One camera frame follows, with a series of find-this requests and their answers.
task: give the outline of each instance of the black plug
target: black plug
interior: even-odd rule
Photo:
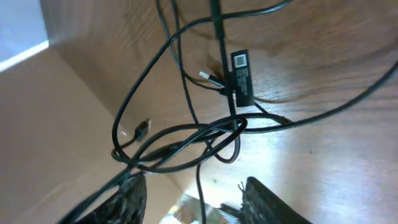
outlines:
[[[136,141],[141,141],[148,134],[151,122],[152,121],[147,118],[145,121],[139,124],[139,126],[136,128],[136,133],[134,134]]]

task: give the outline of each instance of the white light strip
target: white light strip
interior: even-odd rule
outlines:
[[[39,45],[36,45],[32,47],[31,49],[28,49],[16,56],[13,56],[10,59],[7,59],[5,61],[0,62],[0,72],[3,72],[7,70],[8,68],[11,68],[12,66],[18,64],[19,62],[30,58],[31,56],[47,49],[49,47],[49,41],[46,40],[45,42],[42,42]]]

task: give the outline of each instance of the brown wooden surface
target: brown wooden surface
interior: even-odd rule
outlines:
[[[275,1],[222,3],[224,12],[233,12]],[[163,6],[172,24],[170,3],[163,1]],[[42,0],[42,7],[50,43],[116,114],[131,85],[165,42],[154,1]],[[210,14],[208,1],[181,1],[180,8],[186,22]],[[249,49],[256,96],[279,100],[263,103],[265,109],[298,120],[348,101],[389,69],[398,58],[396,21],[396,0],[301,0],[272,15],[226,21],[225,27],[229,52]],[[218,67],[218,43],[211,24],[182,37],[189,74],[198,77],[199,71]],[[228,114],[224,97],[191,84],[188,87],[202,123]],[[205,200],[238,208],[237,185],[252,175],[312,222],[395,223],[397,97],[394,77],[360,105],[328,120],[242,136],[238,161],[221,164],[210,159],[202,166]],[[153,120],[151,134],[192,122],[180,74],[168,52],[134,95],[123,125],[132,131],[146,117]],[[187,135],[174,134],[155,145]],[[203,148],[192,146],[172,163],[191,159]],[[231,151],[229,147],[222,155]],[[194,173],[191,169],[169,176],[195,196]]]

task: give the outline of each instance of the qr code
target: qr code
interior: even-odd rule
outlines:
[[[235,68],[248,65],[248,61],[246,60],[246,54],[235,56],[234,61],[235,61]]]

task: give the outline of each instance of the cable connector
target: cable connector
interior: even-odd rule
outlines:
[[[141,124],[139,124],[139,126],[136,128],[134,138],[137,141],[141,141],[148,134],[151,122],[152,121],[147,118],[145,121],[141,122]]]
[[[223,81],[219,80],[217,77],[215,77],[214,75],[209,75],[205,72],[199,72],[199,75],[207,80],[209,80],[209,82],[211,82],[212,84],[221,87],[221,88],[225,88],[226,85]]]

